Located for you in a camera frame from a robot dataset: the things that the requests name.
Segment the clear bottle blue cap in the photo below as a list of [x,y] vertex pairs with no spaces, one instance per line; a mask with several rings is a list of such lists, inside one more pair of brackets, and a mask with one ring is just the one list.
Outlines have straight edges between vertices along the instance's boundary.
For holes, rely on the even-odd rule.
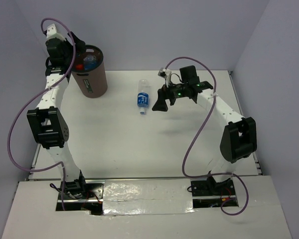
[[97,66],[97,57],[95,55],[87,55],[83,59],[83,66],[85,71],[93,70]]

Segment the blue label bottle white cap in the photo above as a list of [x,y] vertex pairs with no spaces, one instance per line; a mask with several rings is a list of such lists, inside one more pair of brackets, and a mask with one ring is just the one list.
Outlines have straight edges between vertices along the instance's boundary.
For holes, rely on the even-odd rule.
[[148,80],[141,79],[138,84],[137,107],[141,115],[145,115],[150,101],[150,85]]

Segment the bottle with red cap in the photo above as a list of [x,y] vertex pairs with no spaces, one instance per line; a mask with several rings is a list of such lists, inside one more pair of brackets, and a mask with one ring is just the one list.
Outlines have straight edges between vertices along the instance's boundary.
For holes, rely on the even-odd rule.
[[79,71],[83,70],[84,69],[83,64],[76,65],[76,69],[79,70]]

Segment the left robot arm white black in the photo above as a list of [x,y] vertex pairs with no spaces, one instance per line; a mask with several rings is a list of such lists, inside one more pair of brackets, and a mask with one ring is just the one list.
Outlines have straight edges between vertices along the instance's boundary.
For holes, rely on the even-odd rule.
[[44,33],[49,54],[45,62],[45,92],[37,107],[28,110],[26,116],[35,141],[51,155],[55,163],[63,163],[59,167],[64,184],[60,193],[79,199],[87,194],[88,186],[70,153],[67,143],[69,127],[60,110],[71,76],[74,50],[55,24],[49,25]]

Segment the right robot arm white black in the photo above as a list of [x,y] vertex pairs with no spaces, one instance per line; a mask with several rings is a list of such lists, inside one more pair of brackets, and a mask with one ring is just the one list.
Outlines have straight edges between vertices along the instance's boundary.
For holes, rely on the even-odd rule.
[[257,149],[256,121],[252,117],[244,117],[233,110],[217,93],[216,84],[201,81],[195,66],[180,68],[179,83],[173,83],[172,71],[161,68],[158,75],[164,79],[163,86],[157,91],[157,101],[153,111],[167,112],[177,99],[188,98],[207,111],[202,124],[204,128],[208,120],[214,116],[223,130],[220,140],[220,153],[227,169],[217,172],[209,171],[205,177],[212,179],[207,182],[210,194],[217,195],[224,189],[224,183],[217,176],[225,179],[234,176],[235,167],[240,159],[249,157]]

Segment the brown cylindrical waste bin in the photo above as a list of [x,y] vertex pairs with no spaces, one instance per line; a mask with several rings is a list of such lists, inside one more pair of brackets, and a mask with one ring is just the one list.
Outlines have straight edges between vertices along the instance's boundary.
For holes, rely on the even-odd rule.
[[[81,71],[77,70],[76,65],[83,64],[83,59],[90,54],[97,57],[97,66],[89,71],[85,71],[84,69]],[[72,67],[72,76],[84,96],[88,98],[102,96],[108,88],[102,50],[93,45],[86,45],[86,52],[76,55]]]

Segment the silver foil tape sheet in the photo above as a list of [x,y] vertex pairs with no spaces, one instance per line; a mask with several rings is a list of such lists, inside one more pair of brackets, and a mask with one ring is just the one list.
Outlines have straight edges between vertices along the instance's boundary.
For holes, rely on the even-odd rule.
[[109,216],[192,213],[188,179],[107,180],[103,214]]

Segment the aluminium mounting rail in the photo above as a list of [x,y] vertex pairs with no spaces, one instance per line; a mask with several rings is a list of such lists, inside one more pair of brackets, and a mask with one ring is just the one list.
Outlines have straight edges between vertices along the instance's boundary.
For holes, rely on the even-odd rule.
[[[183,179],[183,178],[120,178],[107,180],[146,180],[146,179]],[[88,180],[87,193],[79,198],[73,199],[67,195],[57,196],[56,211],[66,210],[68,212],[84,211],[95,216],[103,214],[103,192],[107,180]],[[233,181],[228,179],[223,183],[212,185],[211,181],[205,179],[190,180],[187,191],[192,195],[194,211],[201,208],[216,208],[220,206],[237,209],[239,207],[236,199]]]

